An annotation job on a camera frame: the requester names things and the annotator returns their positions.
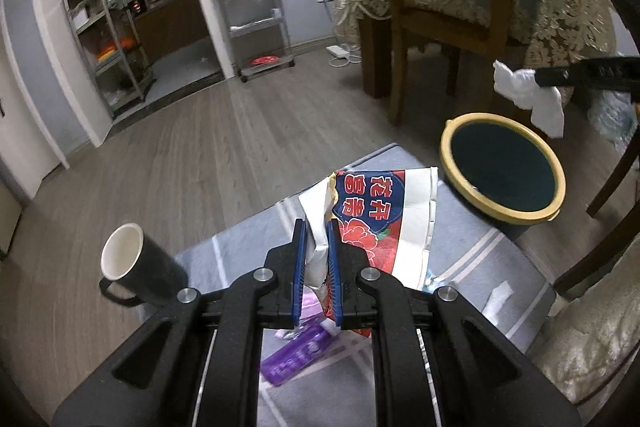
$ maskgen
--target white door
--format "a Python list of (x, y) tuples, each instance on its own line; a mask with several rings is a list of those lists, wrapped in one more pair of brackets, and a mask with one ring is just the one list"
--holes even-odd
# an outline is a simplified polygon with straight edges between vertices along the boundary
[(60, 163), (22, 97), (0, 36), (0, 160), (29, 198)]

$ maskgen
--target shelf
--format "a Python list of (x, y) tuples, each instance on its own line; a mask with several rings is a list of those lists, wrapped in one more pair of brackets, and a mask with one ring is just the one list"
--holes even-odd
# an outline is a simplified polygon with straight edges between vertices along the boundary
[(106, 12), (100, 12), (100, 13), (98, 13), (98, 15), (94, 15), (93, 17), (90, 17), (87, 22), (85, 22), (82, 26), (80, 26), (79, 28), (76, 29), (76, 33), (79, 35), (83, 31), (85, 31), (86, 29), (88, 29), (91, 26), (93, 26), (95, 23), (97, 23), (100, 19), (102, 19), (104, 17), (105, 13)]
[(123, 108), (125, 105), (127, 105), (127, 103), (131, 103), (137, 98), (139, 98), (138, 92), (136, 91), (136, 89), (132, 87), (131, 90), (125, 96), (123, 96), (115, 104), (110, 105), (109, 107), (111, 107), (112, 111), (117, 111), (120, 108)]
[(258, 30), (263, 30), (265, 28), (271, 28), (272, 26), (277, 26), (284, 20), (284, 17), (280, 15), (279, 17), (270, 17), (268, 19), (262, 19), (260, 21), (250, 22), (243, 26), (236, 26), (235, 29), (229, 30), (229, 35), (232, 38), (239, 37), (240, 35), (246, 35), (247, 33), (257, 32)]
[[(154, 80), (155, 78), (153, 76), (153, 71), (151, 70), (151, 68), (148, 68), (145, 76), (143, 76), (138, 83), (138, 87), (140, 88), (140, 91), (142, 91), (142, 93), (145, 96), (146, 96), (146, 89)], [(125, 96), (123, 96), (120, 100), (118, 100), (114, 105), (110, 105), (111, 110), (113, 112), (116, 112), (117, 110), (123, 108), (124, 106), (133, 102), (136, 99), (140, 99), (140, 97), (138, 96), (138, 92), (136, 91), (135, 87), (132, 87), (131, 90)]]
[(107, 58), (103, 62), (98, 62), (96, 64), (95, 76), (100, 76), (105, 71), (113, 68), (117, 63), (122, 60), (122, 54), (119, 51), (116, 51), (111, 57)]
[(252, 74), (262, 73), (263, 71), (270, 70), (271, 68), (276, 68), (277, 66), (287, 64), (292, 60), (293, 55), (284, 55), (284, 57), (280, 57), (280, 59), (276, 62), (270, 62), (269, 64), (262, 64), (260, 66), (248, 66), (246, 68), (242, 68), (240, 70), (240, 74), (242, 74), (242, 76), (251, 76)]

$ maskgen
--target gray table surface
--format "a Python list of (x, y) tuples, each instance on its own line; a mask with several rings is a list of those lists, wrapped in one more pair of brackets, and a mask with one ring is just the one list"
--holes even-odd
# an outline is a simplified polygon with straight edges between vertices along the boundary
[[(396, 144), (347, 166), (352, 170), (421, 168)], [(196, 245), (175, 259), (185, 267), (190, 285), (201, 293), (228, 287), (240, 275), (262, 266), (267, 252), (289, 243), (297, 218), (304, 217), (297, 195), (245, 219)], [(508, 281), (514, 290), (498, 313), (497, 328), (526, 351), (542, 327), (556, 294), (518, 247), (508, 239), (513, 229), (472, 209), (443, 181), (438, 184), (436, 218), (429, 269), (445, 275), (476, 308), (482, 310), (496, 286)], [(140, 307), (141, 319), (153, 308)], [(264, 332), (262, 357), (287, 341)], [(375, 425), (370, 340), (343, 331), (322, 359), (280, 387), (260, 381), (258, 425)]]

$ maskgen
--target white tissue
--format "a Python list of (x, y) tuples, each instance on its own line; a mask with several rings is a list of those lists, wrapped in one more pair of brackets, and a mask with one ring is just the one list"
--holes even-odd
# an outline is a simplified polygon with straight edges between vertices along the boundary
[(509, 286), (508, 281), (502, 281), (499, 286), (491, 290), (491, 295), (489, 295), (486, 306), (482, 310), (482, 315), (494, 326), (498, 325), (498, 313), (512, 294), (513, 289)]
[(494, 62), (495, 92), (511, 100), (521, 109), (531, 109), (531, 123), (549, 138), (564, 133), (564, 111), (557, 87), (540, 87), (535, 70), (511, 71), (503, 63)]
[(306, 223), (311, 229), (316, 247), (306, 252), (305, 285), (319, 289), (326, 277), (326, 260), (329, 252), (329, 240), (324, 229), (324, 214), (332, 206), (329, 178), (325, 178), (309, 190), (305, 190), (298, 199), (305, 211)]

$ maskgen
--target red object on shelf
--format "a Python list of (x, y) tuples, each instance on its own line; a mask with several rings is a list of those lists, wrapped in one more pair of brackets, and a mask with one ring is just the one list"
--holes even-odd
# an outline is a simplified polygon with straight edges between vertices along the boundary
[(120, 45), (122, 46), (123, 50), (130, 50), (132, 48), (135, 48), (138, 43), (131, 37), (123, 37), (120, 39)]
[(251, 61), (252, 66), (262, 66), (264, 64), (271, 64), (272, 62), (277, 62), (280, 60), (280, 57), (276, 57), (275, 55), (265, 55), (264, 57), (254, 58)]

